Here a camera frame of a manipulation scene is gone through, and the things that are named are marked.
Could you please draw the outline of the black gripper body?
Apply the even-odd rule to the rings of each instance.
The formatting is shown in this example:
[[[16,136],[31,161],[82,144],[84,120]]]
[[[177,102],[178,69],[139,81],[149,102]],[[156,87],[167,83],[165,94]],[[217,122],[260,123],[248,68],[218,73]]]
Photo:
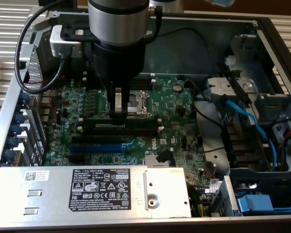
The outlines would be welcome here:
[[[94,43],[92,52],[94,71],[107,90],[108,97],[115,96],[115,89],[128,92],[130,81],[144,68],[146,44],[139,41],[128,46],[111,46]]]

